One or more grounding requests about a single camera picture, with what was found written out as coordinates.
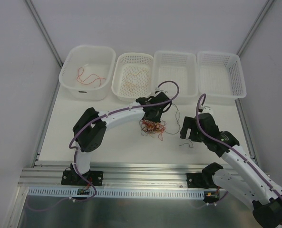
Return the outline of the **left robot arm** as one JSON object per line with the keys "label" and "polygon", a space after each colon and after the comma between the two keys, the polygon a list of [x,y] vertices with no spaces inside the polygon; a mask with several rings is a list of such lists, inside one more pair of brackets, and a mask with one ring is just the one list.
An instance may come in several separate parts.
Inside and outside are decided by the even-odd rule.
{"label": "left robot arm", "polygon": [[73,127],[73,139],[69,148],[75,150],[72,180],[78,185],[88,181],[91,153],[103,142],[106,131],[130,121],[149,120],[159,123],[173,98],[159,92],[149,98],[140,97],[129,105],[113,111],[99,112],[88,108]]}

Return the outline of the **frame post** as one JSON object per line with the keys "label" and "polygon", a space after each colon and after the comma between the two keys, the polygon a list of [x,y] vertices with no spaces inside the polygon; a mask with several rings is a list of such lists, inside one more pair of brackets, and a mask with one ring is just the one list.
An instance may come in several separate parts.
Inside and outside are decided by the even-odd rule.
{"label": "frame post", "polygon": [[24,0],[23,2],[25,3],[25,5],[28,8],[32,18],[34,19],[35,24],[37,25],[41,35],[43,36],[43,38],[44,38],[51,54],[53,55],[57,65],[60,68],[62,68],[63,62],[62,62],[62,60],[59,56],[58,51],[55,48],[55,45],[53,44],[52,39],[50,38],[50,35],[49,35],[44,23],[42,22],[42,19],[41,19],[39,13],[38,13],[33,1],[32,0]]}
{"label": "frame post", "polygon": [[241,57],[243,53],[246,51],[247,47],[249,46],[250,42],[252,41],[253,37],[255,36],[257,30],[263,23],[264,19],[266,18],[267,14],[273,7],[273,5],[276,3],[276,0],[267,0],[260,12],[258,13],[254,23],[250,27],[249,31],[247,32],[244,40],[242,41],[239,49],[237,50],[237,55]]}

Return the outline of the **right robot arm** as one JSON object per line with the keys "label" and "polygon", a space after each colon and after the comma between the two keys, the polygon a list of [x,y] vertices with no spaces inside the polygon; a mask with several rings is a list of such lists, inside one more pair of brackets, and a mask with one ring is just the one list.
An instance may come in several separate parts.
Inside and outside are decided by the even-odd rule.
{"label": "right robot arm", "polygon": [[210,113],[186,116],[180,137],[204,143],[239,175],[236,178],[222,165],[213,162],[200,174],[191,174],[187,178],[193,186],[223,188],[250,208],[263,228],[282,226],[282,187],[253,162],[230,132],[219,130]]}

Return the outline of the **red orange wire ball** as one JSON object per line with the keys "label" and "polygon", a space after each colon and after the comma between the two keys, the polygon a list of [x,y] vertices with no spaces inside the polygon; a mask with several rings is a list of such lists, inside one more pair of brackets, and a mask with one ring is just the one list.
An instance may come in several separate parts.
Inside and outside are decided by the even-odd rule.
{"label": "red orange wire ball", "polygon": [[146,137],[150,136],[153,138],[153,135],[157,135],[157,138],[160,141],[163,141],[163,133],[166,130],[166,122],[161,121],[161,122],[152,122],[149,120],[141,120],[139,121],[139,126],[141,128],[141,135]]}

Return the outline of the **aluminium mounting rail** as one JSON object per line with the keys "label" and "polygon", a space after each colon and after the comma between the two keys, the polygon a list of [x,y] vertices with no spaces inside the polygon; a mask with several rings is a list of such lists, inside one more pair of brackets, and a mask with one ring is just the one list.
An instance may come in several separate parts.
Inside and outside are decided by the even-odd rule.
{"label": "aluminium mounting rail", "polygon": [[[18,184],[20,186],[60,186],[62,174],[69,161],[37,161],[29,168],[23,168]],[[102,186],[119,189],[186,189],[187,173],[200,173],[205,164],[133,164],[94,162],[92,171],[102,171]]]}

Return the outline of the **white slotted basket middle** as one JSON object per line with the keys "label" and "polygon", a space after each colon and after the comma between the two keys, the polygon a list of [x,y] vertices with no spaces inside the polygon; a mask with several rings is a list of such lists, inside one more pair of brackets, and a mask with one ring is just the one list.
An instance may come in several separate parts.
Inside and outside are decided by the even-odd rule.
{"label": "white slotted basket middle", "polygon": [[198,95],[197,60],[195,54],[159,50],[154,54],[151,89],[164,81],[174,81],[179,94],[174,100],[177,105],[193,102]]}

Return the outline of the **white solid plastic tub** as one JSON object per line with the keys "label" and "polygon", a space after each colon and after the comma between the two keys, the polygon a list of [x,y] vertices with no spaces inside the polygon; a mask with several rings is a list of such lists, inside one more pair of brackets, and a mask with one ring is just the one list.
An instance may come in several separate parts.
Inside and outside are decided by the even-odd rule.
{"label": "white solid plastic tub", "polygon": [[58,76],[75,98],[102,100],[111,87],[116,53],[105,46],[81,45],[70,50]]}

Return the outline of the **left frame post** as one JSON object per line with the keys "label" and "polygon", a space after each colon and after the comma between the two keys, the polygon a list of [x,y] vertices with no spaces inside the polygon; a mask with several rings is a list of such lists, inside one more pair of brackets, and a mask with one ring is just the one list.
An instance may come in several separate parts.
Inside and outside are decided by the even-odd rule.
{"label": "left frame post", "polygon": [[23,2],[25,3],[25,5],[28,8],[32,18],[34,19],[35,24],[37,25],[41,35],[43,36],[43,38],[44,38],[51,54],[53,55],[57,65],[60,68],[62,68],[63,62],[62,62],[62,60],[59,56],[58,51],[55,48],[55,45],[53,44],[52,39],[50,38],[50,35],[49,35],[44,23],[42,22],[42,19],[41,19],[39,13],[38,13],[33,1],[32,0],[24,0]]}

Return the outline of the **right frame post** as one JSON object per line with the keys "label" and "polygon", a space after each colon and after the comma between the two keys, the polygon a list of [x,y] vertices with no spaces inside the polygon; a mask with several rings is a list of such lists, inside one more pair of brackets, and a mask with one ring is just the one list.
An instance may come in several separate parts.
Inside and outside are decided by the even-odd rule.
{"label": "right frame post", "polygon": [[257,30],[263,23],[264,19],[266,18],[267,14],[273,7],[273,5],[276,3],[276,0],[267,0],[260,12],[258,13],[254,23],[250,27],[249,31],[247,32],[244,40],[242,41],[239,49],[237,50],[237,55],[241,57],[243,53],[246,51],[247,47],[249,46],[250,42],[252,41],[253,37],[255,36]]}

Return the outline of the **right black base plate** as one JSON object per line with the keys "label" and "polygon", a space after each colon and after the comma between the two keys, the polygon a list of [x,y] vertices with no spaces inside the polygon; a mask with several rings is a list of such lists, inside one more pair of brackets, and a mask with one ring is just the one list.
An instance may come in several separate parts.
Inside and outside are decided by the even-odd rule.
{"label": "right black base plate", "polygon": [[203,173],[187,173],[186,182],[188,188],[218,188],[217,185],[214,184],[212,176],[207,176]]}

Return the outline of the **white slotted basket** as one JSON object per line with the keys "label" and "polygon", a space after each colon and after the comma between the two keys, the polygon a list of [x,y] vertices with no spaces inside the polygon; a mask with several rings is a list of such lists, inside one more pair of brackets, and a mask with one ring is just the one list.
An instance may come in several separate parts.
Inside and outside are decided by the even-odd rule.
{"label": "white slotted basket", "polygon": [[193,102],[198,95],[197,60],[195,54],[159,50],[154,54],[151,89],[164,81],[174,81],[179,94],[174,100],[177,105]]}
{"label": "white slotted basket", "polygon": [[214,105],[234,105],[247,95],[241,60],[226,52],[197,53],[198,88],[206,94],[205,102]]}

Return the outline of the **white round-hole basket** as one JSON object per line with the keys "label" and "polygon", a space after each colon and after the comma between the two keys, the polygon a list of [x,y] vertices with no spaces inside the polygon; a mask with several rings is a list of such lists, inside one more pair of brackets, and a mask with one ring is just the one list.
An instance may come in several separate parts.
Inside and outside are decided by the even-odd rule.
{"label": "white round-hole basket", "polygon": [[117,59],[112,92],[121,101],[132,102],[151,94],[154,58],[145,53],[124,53]]}

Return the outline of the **white slotted basket right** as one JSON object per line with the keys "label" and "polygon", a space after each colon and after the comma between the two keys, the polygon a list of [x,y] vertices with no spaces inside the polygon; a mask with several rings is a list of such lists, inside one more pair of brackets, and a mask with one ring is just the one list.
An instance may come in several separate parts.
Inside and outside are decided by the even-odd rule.
{"label": "white slotted basket right", "polygon": [[198,88],[206,94],[205,102],[214,105],[234,105],[247,95],[241,60],[226,52],[197,53]]}

